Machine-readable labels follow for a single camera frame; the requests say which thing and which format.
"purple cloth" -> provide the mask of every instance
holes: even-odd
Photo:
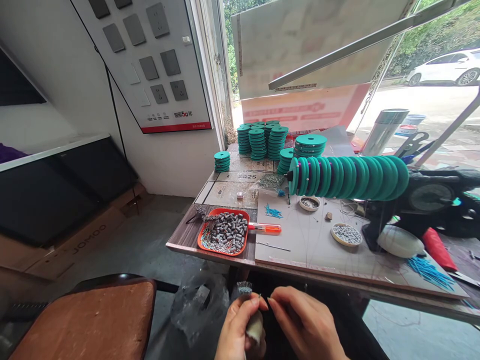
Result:
[[[26,157],[27,154],[10,146],[5,146],[0,142],[0,164]]]

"gray floor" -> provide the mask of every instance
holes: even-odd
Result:
[[[112,273],[133,273],[180,284],[184,274],[195,273],[203,261],[172,252],[165,243],[192,201],[155,196],[140,216],[129,218],[111,240],[100,244],[61,281],[52,284],[45,296],[53,299],[82,280]],[[177,342],[160,336],[165,327],[173,331],[169,325],[173,298],[172,294],[157,293],[147,360],[180,358],[172,354],[185,347],[179,334]],[[480,331],[471,325],[377,301],[371,302],[364,320],[392,360],[480,359]]]

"brown stool seat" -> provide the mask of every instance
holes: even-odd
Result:
[[[10,359],[142,359],[155,293],[155,283],[142,278],[65,295],[39,315]]]

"jomoo text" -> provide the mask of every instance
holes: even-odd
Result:
[[[78,253],[80,249],[83,249],[85,246],[87,246],[90,240],[95,239],[106,228],[107,228],[107,225],[100,225],[100,227],[94,232],[92,232],[85,240],[80,241],[78,245],[73,248],[73,255]]]

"white wall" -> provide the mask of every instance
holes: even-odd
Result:
[[[69,1],[2,0],[0,38],[79,133],[110,133],[121,148],[103,62]],[[147,190],[196,196],[220,150],[215,130],[143,135],[114,90],[126,154]]]
[[[0,143],[17,150],[75,133],[50,103],[0,106]]]

